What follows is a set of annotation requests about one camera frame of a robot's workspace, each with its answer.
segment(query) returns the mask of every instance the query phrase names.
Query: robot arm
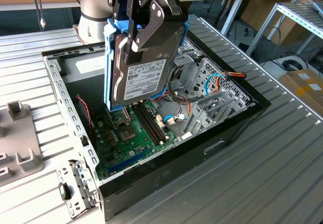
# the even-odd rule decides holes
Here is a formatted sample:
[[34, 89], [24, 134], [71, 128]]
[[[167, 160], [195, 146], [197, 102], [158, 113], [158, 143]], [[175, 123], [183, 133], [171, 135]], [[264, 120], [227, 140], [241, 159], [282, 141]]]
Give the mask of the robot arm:
[[[115, 111], [157, 97], [166, 90], [174, 57], [188, 28], [185, 25], [188, 13], [176, 0], [106, 0], [106, 3], [112, 8], [113, 18], [104, 26], [104, 102], [110, 111]], [[91, 19], [83, 8], [81, 0], [82, 16]], [[106, 19], [104, 15], [98, 16], [102, 21]]]

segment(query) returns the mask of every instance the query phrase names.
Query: blue cable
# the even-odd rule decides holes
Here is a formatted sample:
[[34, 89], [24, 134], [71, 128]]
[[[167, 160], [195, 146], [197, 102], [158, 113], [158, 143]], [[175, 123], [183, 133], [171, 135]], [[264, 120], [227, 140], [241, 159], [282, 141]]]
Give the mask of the blue cable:
[[224, 75], [222, 75], [222, 74], [212, 74], [207, 80], [206, 80], [206, 82], [205, 82], [205, 85], [204, 85], [204, 90], [205, 90], [205, 94], [206, 94], [206, 96], [209, 96], [209, 94], [208, 94], [208, 91], [207, 91], [207, 85], [208, 85], [208, 82], [210, 81], [210, 79], [212, 78], [212, 77], [225, 77]]
[[169, 118], [172, 118], [172, 117], [175, 117], [175, 118], [179, 119], [179, 117], [169, 115], [169, 116], [164, 117], [164, 122], [166, 122]]

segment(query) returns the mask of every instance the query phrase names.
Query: motherboard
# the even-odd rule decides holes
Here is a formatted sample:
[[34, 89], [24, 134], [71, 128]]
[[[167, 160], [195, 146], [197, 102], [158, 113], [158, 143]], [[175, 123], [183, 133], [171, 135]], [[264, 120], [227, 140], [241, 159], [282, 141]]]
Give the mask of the motherboard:
[[100, 159], [100, 180], [174, 145], [178, 139], [166, 125], [158, 125], [158, 112], [150, 100], [110, 113], [94, 113], [87, 127]]

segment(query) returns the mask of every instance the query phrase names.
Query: slotted metal tabletop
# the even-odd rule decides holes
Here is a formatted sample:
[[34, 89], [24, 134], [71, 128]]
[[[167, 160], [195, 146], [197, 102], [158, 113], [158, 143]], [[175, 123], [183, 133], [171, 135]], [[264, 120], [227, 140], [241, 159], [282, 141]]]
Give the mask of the slotted metal tabletop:
[[[234, 144], [111, 223], [318, 224], [323, 218], [321, 119], [204, 20], [191, 16], [190, 29], [232, 68], [246, 72], [272, 105]], [[59, 36], [65, 39], [56, 43]], [[72, 30], [0, 38], [0, 106], [15, 99], [31, 105], [45, 160], [43, 171], [0, 188], [4, 223], [70, 222], [54, 171], [77, 156], [39, 52], [78, 44]], [[76, 222], [103, 220], [95, 209]]]

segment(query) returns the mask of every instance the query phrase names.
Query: table leg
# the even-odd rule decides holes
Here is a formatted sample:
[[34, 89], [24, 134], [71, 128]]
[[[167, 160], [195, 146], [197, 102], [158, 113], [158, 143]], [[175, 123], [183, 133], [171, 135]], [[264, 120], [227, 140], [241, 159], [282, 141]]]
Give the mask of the table leg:
[[230, 26], [231, 26], [231, 24], [233, 22], [234, 17], [236, 16], [236, 14], [237, 14], [237, 12], [239, 10], [239, 7], [240, 7], [242, 1], [243, 0], [235, 0], [234, 1], [233, 6], [232, 6], [232, 8], [230, 10], [230, 13], [229, 13], [229, 15], [227, 17], [227, 20], [224, 23], [224, 26], [223, 26], [223, 28], [221, 30], [222, 35], [225, 35], [225, 36], [227, 35], [228, 30], [230, 29]]
[[298, 55], [307, 47], [307, 45], [312, 41], [312, 39], [315, 37], [315, 34], [311, 34], [310, 37], [304, 42], [304, 44], [298, 49], [296, 52]]
[[[285, 15], [282, 15], [279, 20], [277, 20], [277, 23], [275, 25], [276, 28], [279, 28], [281, 26], [281, 24], [283, 23], [284, 19], [286, 18]], [[274, 36], [274, 34], [277, 32], [277, 29], [273, 28], [272, 31], [269, 33], [267, 40], [271, 40], [272, 37]]]
[[264, 21], [263, 25], [261, 26], [260, 30], [258, 31], [257, 35], [255, 36], [254, 40], [252, 41], [251, 45], [249, 46], [246, 54], [250, 56], [252, 52], [255, 50], [256, 46], [261, 40], [263, 33], [265, 32], [267, 26], [272, 22], [276, 12], [277, 12], [278, 4], [275, 4], [272, 11], [269, 13], [268, 17]]

